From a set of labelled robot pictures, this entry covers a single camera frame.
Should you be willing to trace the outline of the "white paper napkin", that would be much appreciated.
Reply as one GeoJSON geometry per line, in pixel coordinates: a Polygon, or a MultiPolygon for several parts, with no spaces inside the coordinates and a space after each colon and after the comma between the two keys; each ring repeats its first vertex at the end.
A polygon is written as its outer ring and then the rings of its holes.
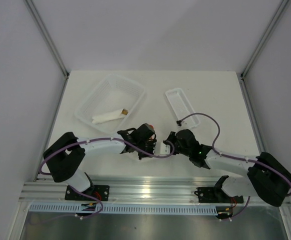
{"type": "Polygon", "coordinates": [[[159,156],[166,156],[166,155],[169,155],[171,154],[172,152],[172,147],[170,144],[165,144],[163,141],[160,142],[159,144],[159,156]]]}

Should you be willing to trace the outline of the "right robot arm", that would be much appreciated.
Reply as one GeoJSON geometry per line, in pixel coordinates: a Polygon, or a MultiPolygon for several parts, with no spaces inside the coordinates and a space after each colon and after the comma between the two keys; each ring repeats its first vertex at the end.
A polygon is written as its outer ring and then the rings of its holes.
{"type": "Polygon", "coordinates": [[[172,131],[162,144],[171,154],[186,156],[198,168],[235,174],[221,176],[214,185],[214,197],[220,202],[234,197],[259,197],[280,207],[291,194],[291,173],[268,152],[252,158],[222,153],[200,144],[189,129],[172,131]]]}

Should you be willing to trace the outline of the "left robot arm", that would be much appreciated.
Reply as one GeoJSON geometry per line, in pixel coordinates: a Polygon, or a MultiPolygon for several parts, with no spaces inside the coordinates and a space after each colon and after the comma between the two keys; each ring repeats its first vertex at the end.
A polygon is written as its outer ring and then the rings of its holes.
{"type": "Polygon", "coordinates": [[[95,186],[88,174],[79,169],[85,157],[137,152],[141,160],[154,155],[156,142],[155,130],[147,123],[94,139],[66,132],[43,153],[43,159],[54,182],[66,183],[81,199],[89,200],[95,186]]]}

